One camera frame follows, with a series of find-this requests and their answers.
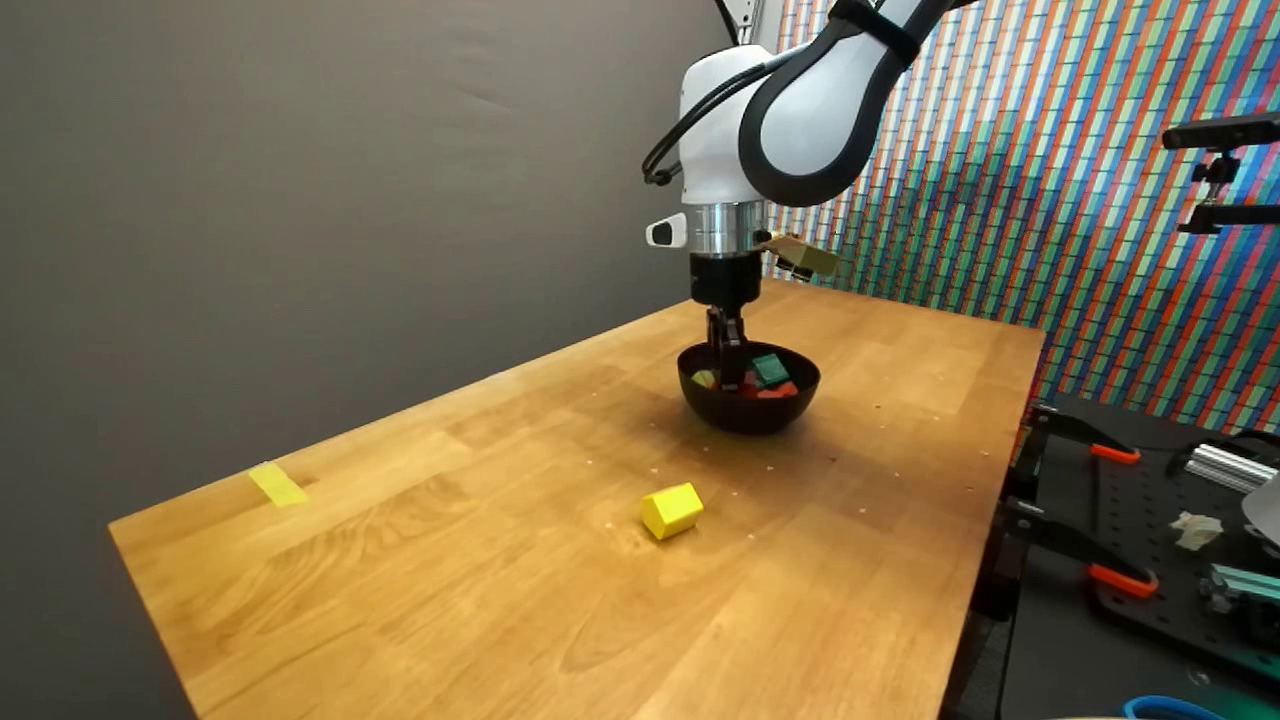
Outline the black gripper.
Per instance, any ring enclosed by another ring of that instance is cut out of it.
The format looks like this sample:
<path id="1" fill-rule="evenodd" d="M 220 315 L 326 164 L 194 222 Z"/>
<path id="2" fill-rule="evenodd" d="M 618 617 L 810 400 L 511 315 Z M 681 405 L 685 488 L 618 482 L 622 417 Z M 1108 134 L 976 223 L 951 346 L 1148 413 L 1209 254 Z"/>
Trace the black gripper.
<path id="1" fill-rule="evenodd" d="M 692 299 L 708 305 L 708 372 L 715 379 L 726 379 L 726 370 L 727 376 L 743 376 L 750 370 L 743 315 L 735 313 L 757 297 L 760 297 L 760 255 L 698 255 L 692 260 Z"/>

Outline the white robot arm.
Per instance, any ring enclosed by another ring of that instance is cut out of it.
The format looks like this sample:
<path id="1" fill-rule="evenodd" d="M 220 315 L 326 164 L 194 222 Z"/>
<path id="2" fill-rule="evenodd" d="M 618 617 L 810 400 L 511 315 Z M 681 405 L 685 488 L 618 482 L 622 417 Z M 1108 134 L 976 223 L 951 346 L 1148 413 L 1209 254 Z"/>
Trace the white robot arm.
<path id="1" fill-rule="evenodd" d="M 681 208 L 645 241 L 687 254 L 720 379 L 750 372 L 764 208 L 824 204 L 865 173 L 893 89 L 949 7 L 831 0 L 824 30 L 794 51 L 735 44 L 685 69 L 675 123 L 641 159 L 649 184 L 681 184 Z"/>

